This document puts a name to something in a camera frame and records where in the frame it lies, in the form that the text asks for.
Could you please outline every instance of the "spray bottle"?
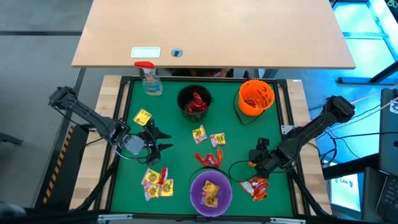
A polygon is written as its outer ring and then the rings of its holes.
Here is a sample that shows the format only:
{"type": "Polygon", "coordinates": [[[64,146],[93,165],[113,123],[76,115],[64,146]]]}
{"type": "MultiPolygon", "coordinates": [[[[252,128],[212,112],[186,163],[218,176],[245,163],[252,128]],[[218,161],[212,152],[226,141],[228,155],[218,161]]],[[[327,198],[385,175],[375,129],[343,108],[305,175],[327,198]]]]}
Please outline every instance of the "spray bottle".
{"type": "Polygon", "coordinates": [[[134,66],[139,69],[145,92],[151,96],[160,96],[163,86],[160,78],[155,74],[155,65],[151,62],[135,62],[134,66]]]}

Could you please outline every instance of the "purple container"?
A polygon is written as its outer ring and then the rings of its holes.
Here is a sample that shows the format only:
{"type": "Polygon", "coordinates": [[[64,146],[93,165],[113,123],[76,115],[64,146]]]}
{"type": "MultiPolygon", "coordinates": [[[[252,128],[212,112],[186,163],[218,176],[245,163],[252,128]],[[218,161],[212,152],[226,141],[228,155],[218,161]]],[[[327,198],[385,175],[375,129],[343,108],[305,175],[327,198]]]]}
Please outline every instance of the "purple container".
{"type": "Polygon", "coordinates": [[[224,174],[217,171],[206,171],[201,173],[195,180],[193,180],[190,190],[191,203],[193,207],[203,216],[217,217],[228,209],[232,201],[232,186],[224,174]],[[216,208],[201,205],[202,188],[205,186],[206,180],[220,187],[217,193],[218,206],[216,208]]]}

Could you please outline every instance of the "concrete floor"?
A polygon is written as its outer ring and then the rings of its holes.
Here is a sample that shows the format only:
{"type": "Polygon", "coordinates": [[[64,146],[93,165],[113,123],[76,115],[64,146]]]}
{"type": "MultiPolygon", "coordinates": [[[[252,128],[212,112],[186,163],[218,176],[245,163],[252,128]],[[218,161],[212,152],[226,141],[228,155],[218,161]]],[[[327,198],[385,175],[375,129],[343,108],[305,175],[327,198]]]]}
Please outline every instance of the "concrete floor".
{"type": "MultiPolygon", "coordinates": [[[[91,3],[92,0],[2,0],[0,30],[82,30],[91,3]]],[[[342,31],[378,32],[367,10],[359,3],[338,3],[335,14],[342,31]]],[[[0,144],[0,200],[24,207],[34,204],[61,121],[61,116],[47,106],[48,97],[57,86],[74,85],[78,69],[70,64],[78,41],[79,37],[0,36],[0,131],[24,140],[21,146],[0,144]]],[[[324,103],[330,95],[355,100],[384,88],[336,84],[340,76],[371,77],[394,61],[383,40],[346,41],[357,69],[279,70],[276,78],[303,80],[309,108],[324,103]],[[312,88],[314,85],[328,88],[317,92],[312,88]]],[[[94,108],[103,76],[112,74],[136,74],[136,70],[88,69],[79,99],[94,108]]],[[[378,105],[379,100],[379,96],[373,96],[358,103],[357,114],[378,105]]],[[[311,111],[311,116],[314,118],[319,112],[311,111]]],[[[370,133],[378,131],[378,127],[376,113],[335,134],[370,133]]],[[[347,139],[360,157],[377,152],[378,142],[377,136],[367,142],[360,138],[347,139]]],[[[317,144],[321,152],[332,148],[328,138],[321,138],[317,144]]],[[[342,142],[338,144],[337,161],[355,158],[342,142]]]]}

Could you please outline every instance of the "green tabletop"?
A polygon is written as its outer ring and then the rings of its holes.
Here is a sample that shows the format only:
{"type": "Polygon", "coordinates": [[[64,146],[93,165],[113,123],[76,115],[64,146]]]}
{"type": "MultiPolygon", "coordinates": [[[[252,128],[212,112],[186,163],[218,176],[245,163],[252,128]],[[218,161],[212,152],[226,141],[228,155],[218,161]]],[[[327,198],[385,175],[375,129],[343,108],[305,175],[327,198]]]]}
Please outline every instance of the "green tabletop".
{"type": "MultiPolygon", "coordinates": [[[[190,202],[188,180],[202,165],[193,155],[196,152],[203,156],[208,153],[216,155],[216,149],[209,139],[199,144],[193,140],[192,130],[199,128],[201,124],[208,136],[225,133],[226,145],[221,146],[224,159],[220,167],[225,172],[228,172],[232,163],[248,159],[248,151],[255,148],[258,137],[270,139],[270,148],[281,141],[276,103],[255,122],[248,125],[239,122],[233,109],[233,98],[241,83],[163,81],[162,84],[161,96],[149,96],[145,94],[140,81],[133,83],[127,125],[131,127],[132,133],[142,131],[142,127],[133,121],[133,117],[143,108],[152,113],[155,125],[162,132],[172,136],[171,139],[158,140],[158,143],[171,143],[174,146],[162,151],[162,160],[151,169],[160,172],[164,166],[169,168],[168,178],[174,179],[174,196],[153,198],[147,202],[141,180],[148,167],[134,160],[120,158],[111,204],[112,212],[198,214],[190,202]],[[214,98],[208,114],[199,122],[183,117],[177,106],[179,91],[191,84],[205,86],[214,98]]],[[[125,149],[122,153],[132,156],[125,149]]],[[[236,165],[232,170],[235,179],[248,178],[253,174],[254,169],[246,163],[236,165]]],[[[293,212],[287,175],[271,174],[268,181],[268,197],[259,202],[253,202],[251,196],[238,183],[232,182],[233,199],[224,215],[291,217],[293,212]]]]}

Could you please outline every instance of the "wooden table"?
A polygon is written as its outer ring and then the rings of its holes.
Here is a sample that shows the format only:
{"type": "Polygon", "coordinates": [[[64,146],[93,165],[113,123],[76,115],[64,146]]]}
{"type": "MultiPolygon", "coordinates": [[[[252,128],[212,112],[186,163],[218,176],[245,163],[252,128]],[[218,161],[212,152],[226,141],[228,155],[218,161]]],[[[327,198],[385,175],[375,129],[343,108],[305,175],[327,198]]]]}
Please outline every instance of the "wooden table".
{"type": "Polygon", "coordinates": [[[94,0],[74,67],[355,68],[327,0],[94,0]],[[172,56],[181,48],[181,57],[172,56]]]}
{"type": "MultiPolygon", "coordinates": [[[[113,116],[116,98],[118,97],[120,81],[121,76],[108,75],[104,77],[95,109],[97,113],[101,114],[102,116],[113,116]]],[[[287,85],[295,125],[303,126],[310,121],[310,116],[308,113],[307,101],[305,99],[302,82],[300,80],[287,80],[287,85]]],[[[284,121],[287,121],[287,110],[284,103],[285,96],[282,88],[279,88],[279,93],[284,121]]],[[[120,118],[124,112],[126,97],[127,88],[124,88],[121,107],[119,111],[120,118]]],[[[98,134],[90,133],[88,136],[88,142],[95,139],[98,139],[98,134]]],[[[99,141],[86,147],[70,208],[76,208],[77,206],[79,206],[98,183],[101,166],[104,160],[105,148],[105,141],[99,141]]],[[[312,146],[305,145],[302,148],[300,155],[305,183],[309,191],[314,196],[315,200],[320,203],[322,208],[328,213],[331,213],[329,198],[326,192],[325,182],[323,180],[322,168],[320,165],[317,150],[312,146]]],[[[295,192],[298,211],[300,214],[304,214],[301,194],[297,186],[295,188],[295,192]]],[[[107,193],[108,184],[103,190],[100,208],[104,208],[105,206],[107,193]]]]}

